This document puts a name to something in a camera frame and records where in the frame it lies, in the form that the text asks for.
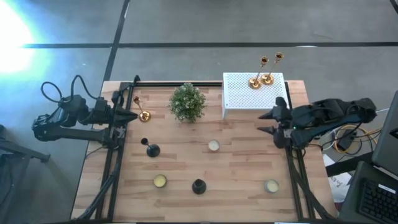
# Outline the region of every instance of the potted plant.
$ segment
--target potted plant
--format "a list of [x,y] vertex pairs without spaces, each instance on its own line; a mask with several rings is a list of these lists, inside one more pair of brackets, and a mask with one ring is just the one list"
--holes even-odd
[[176,88],[170,97],[170,111],[175,115],[175,119],[183,122],[194,123],[197,118],[205,115],[202,109],[205,108],[205,95],[192,83]]

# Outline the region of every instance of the gold candle holder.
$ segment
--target gold candle holder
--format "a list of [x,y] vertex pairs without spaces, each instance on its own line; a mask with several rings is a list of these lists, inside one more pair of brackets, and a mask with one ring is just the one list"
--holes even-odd
[[267,62],[268,62],[268,58],[267,57],[265,57],[265,56],[261,57],[261,59],[260,59],[260,63],[261,64],[260,64],[259,73],[257,73],[257,76],[255,78],[249,79],[250,88],[252,88],[254,90],[257,90],[258,88],[261,87],[261,82],[259,80],[259,75],[260,75],[261,69],[267,64]]
[[132,100],[135,102],[135,104],[138,105],[139,109],[141,110],[141,113],[138,116],[139,120],[142,122],[148,122],[150,120],[150,112],[142,110],[141,105],[139,104],[140,100],[138,96],[135,96]]
[[274,62],[274,64],[272,65],[272,68],[271,68],[271,70],[269,71],[269,74],[268,74],[268,75],[267,75],[267,74],[263,74],[263,75],[261,76],[261,82],[262,82],[262,84],[264,84],[264,85],[272,85],[272,84],[274,83],[274,77],[271,75],[272,70],[274,69],[275,65],[276,65],[280,60],[282,60],[283,57],[284,57],[284,55],[283,55],[282,53],[280,53],[280,52],[276,53],[276,55],[275,55],[275,62]]

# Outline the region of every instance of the cable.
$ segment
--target cable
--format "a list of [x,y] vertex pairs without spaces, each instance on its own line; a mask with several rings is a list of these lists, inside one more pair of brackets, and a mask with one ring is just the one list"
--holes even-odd
[[92,117],[94,116],[94,110],[91,110],[90,113],[87,115],[87,117],[83,120],[80,120],[79,117],[77,117],[77,121],[79,121],[80,124],[85,124],[88,122]]
[[370,131],[370,132],[368,132],[367,134],[364,134],[364,135],[362,135],[362,136],[355,136],[355,138],[367,137],[367,136],[369,136],[369,135],[376,134],[376,133],[378,133],[378,132],[380,132],[380,131],[381,131],[381,128],[377,128],[377,129],[375,129],[375,130],[373,130],[373,131]]
[[350,156],[355,156],[355,155],[357,155],[360,151],[361,151],[361,149],[362,149],[362,140],[360,140],[360,142],[359,142],[359,147],[358,147],[358,149],[354,152],[354,153],[349,153],[349,152],[346,152],[348,155],[350,155]]
[[96,151],[98,151],[98,150],[100,150],[100,149],[102,149],[102,148],[105,148],[105,146],[101,146],[101,147],[95,149],[94,151],[88,153],[88,154],[86,155],[85,159],[87,159],[87,157],[88,157],[89,155],[91,155],[92,153],[94,153],[94,152],[96,152]]
[[[332,138],[332,139],[336,138],[336,130],[334,129],[333,131],[331,131],[331,133],[334,133],[334,135],[333,135],[331,138]],[[327,149],[330,149],[331,147],[333,147],[333,145],[334,145],[335,142],[336,142],[336,141],[333,141],[326,149],[324,149],[324,148],[321,147],[320,145],[317,145],[317,146],[321,147],[321,151],[323,151],[323,150],[327,150]]]
[[386,111],[386,110],[389,110],[390,108],[386,108],[386,109],[382,109],[382,110],[378,110],[378,111],[376,111],[376,113],[380,113],[380,112],[383,112],[383,111]]
[[340,162],[340,160],[342,160],[344,157],[346,157],[346,156],[348,156],[347,154],[345,154],[345,155],[343,155],[340,159],[338,159],[335,163],[338,163],[338,162]]
[[73,92],[74,92],[74,89],[75,89],[75,81],[76,81],[77,78],[79,78],[80,81],[81,81],[81,84],[83,84],[83,88],[85,89],[87,95],[88,95],[89,97],[91,97],[92,99],[96,100],[97,98],[94,97],[93,95],[91,95],[90,92],[88,91],[87,86],[86,86],[86,83],[85,83],[85,81],[83,80],[83,78],[82,78],[80,75],[76,75],[76,76],[73,78],[73,80],[72,80],[72,84],[70,85],[70,100],[69,100],[69,101],[66,101],[65,103],[69,103],[69,102],[71,102],[71,101],[73,100]]
[[[69,102],[71,102],[71,101],[73,100],[73,93],[74,93],[74,91],[75,91],[75,81],[76,81],[77,78],[80,79],[81,84],[83,85],[83,88],[85,89],[87,95],[88,95],[89,97],[91,97],[92,99],[96,100],[97,97],[94,97],[94,96],[88,91],[87,86],[86,86],[86,83],[85,83],[85,81],[83,80],[83,78],[82,78],[80,75],[76,75],[76,76],[73,78],[72,83],[70,84],[70,99],[67,100],[67,101],[65,101],[65,99],[62,97],[62,92],[61,92],[61,90],[58,88],[58,86],[57,86],[56,84],[52,83],[52,82],[43,82],[42,86],[40,87],[40,90],[41,90],[43,96],[44,96],[46,99],[50,100],[51,102],[54,102],[54,103],[69,103]],[[44,86],[45,86],[46,84],[49,84],[49,85],[52,85],[52,86],[55,87],[55,89],[58,91],[58,94],[60,95],[60,100],[57,101],[57,100],[51,99],[49,96],[47,96],[47,94],[45,94],[45,92],[44,92]]]
[[366,141],[369,141],[369,144],[370,144],[370,146],[371,146],[371,151],[373,152],[373,143],[372,143],[372,139],[369,137],[369,136],[367,136],[368,137],[368,140],[366,140]]
[[305,148],[302,148],[302,150],[304,150],[304,153],[303,153],[303,158],[304,158],[304,156],[305,156],[305,154],[307,153],[307,151],[305,150]]
[[[52,86],[55,87],[55,89],[58,91],[58,94],[60,95],[60,100],[58,100],[58,101],[57,101],[57,100],[53,100],[53,99],[51,99],[49,96],[47,96],[47,94],[44,93],[44,85],[46,85],[46,84],[50,84],[50,85],[52,85]],[[51,102],[59,103],[59,102],[62,101],[62,93],[61,93],[61,90],[58,88],[58,86],[57,86],[56,84],[54,84],[54,83],[52,83],[52,82],[43,82],[42,86],[40,87],[40,91],[42,92],[43,96],[44,96],[46,99],[50,100]]]
[[375,136],[373,136],[372,138],[369,138],[368,140],[363,140],[363,141],[364,141],[364,142],[365,142],[365,141],[372,141],[372,140],[376,139],[376,138],[380,135],[380,133],[381,133],[381,131],[378,132],[378,134],[375,135]]
[[326,144],[328,144],[328,143],[331,143],[331,142],[333,142],[333,141],[337,141],[337,140],[339,140],[339,139],[342,139],[342,138],[345,138],[345,137],[347,137],[347,136],[349,136],[350,134],[352,134],[352,133],[354,133],[354,131],[356,131],[359,127],[360,127],[360,125],[361,125],[362,123],[359,123],[357,126],[355,126],[355,128],[353,129],[353,130],[351,130],[349,133],[347,133],[347,134],[344,134],[342,137],[340,137],[340,138],[335,138],[335,139],[332,139],[331,141],[327,141],[327,142],[325,142],[325,143],[323,143],[323,145],[321,145],[321,147],[323,148]]
[[[344,130],[345,128],[349,128],[349,127],[354,127],[354,128],[355,128],[355,126],[350,125],[350,124],[344,125],[344,126],[342,126],[342,127],[337,131],[337,134],[336,134],[336,135],[338,136],[338,133],[339,133],[340,131]],[[368,132],[368,131],[365,130],[364,128],[358,127],[358,129],[360,129],[360,130],[364,133],[364,135],[361,136],[361,137],[369,136],[369,135],[371,134],[370,132]],[[336,149],[337,152],[345,153],[345,151],[341,151],[341,150],[338,148],[337,142],[336,142],[336,141],[335,141],[335,143],[334,143],[334,146],[335,146],[335,149]]]
[[321,148],[321,150],[324,150],[324,149],[322,148],[322,146],[320,146],[320,145],[318,145],[318,144],[311,144],[311,143],[309,143],[308,145],[310,145],[310,146],[318,146],[319,148]]

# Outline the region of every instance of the gray floor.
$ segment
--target gray floor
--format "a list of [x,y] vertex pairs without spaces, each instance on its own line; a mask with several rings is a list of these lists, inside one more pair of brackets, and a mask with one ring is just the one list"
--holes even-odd
[[[6,4],[28,28],[28,42],[111,43],[123,1]],[[395,41],[396,24],[398,14],[388,0],[146,0],[130,3],[121,42]],[[8,31],[0,36],[0,44],[4,35],[18,35]],[[310,101],[370,97],[382,109],[397,90],[396,47],[119,49],[111,80],[131,80],[134,75],[143,80],[220,80],[223,72],[255,72],[261,55],[272,58],[276,52],[285,55],[277,71],[285,79],[304,80]],[[87,142],[40,142],[30,126],[35,117],[56,108],[40,94],[42,82],[55,82],[68,95],[72,78],[80,74],[97,95],[109,53],[110,49],[24,49],[6,56],[0,52],[0,124],[9,139],[52,155],[48,164],[30,163],[9,223],[69,219]],[[12,71],[14,64],[19,70]],[[86,96],[80,84],[76,92]],[[385,115],[365,127],[380,127]],[[332,151],[328,154],[340,158]]]

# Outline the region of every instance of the desk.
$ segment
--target desk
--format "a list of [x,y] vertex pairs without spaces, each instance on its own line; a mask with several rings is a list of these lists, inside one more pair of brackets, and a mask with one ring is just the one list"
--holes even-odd
[[[294,107],[308,104],[303,81],[288,81]],[[110,101],[120,82],[104,82],[101,94]],[[114,222],[271,222],[297,219],[284,149],[272,136],[257,130],[276,125],[258,120],[265,111],[237,111],[222,119],[221,87],[203,87],[207,107],[195,124],[174,120],[167,105],[174,87],[134,87],[142,108],[152,113],[148,123],[138,119],[128,124],[121,166]],[[132,110],[139,112],[133,104]],[[160,146],[160,155],[150,158],[140,144],[147,138]],[[209,140],[217,139],[220,150],[211,153]],[[88,152],[100,147],[91,142]],[[84,163],[72,218],[78,217],[98,193],[106,151],[92,154]],[[336,216],[322,154],[307,148],[305,165],[310,188],[328,212]],[[153,178],[164,174],[165,188],[157,189]],[[195,195],[191,185],[203,179],[207,191]],[[264,181],[275,179],[276,194],[264,190]],[[300,193],[305,211],[305,200]],[[108,211],[109,195],[103,215]]]

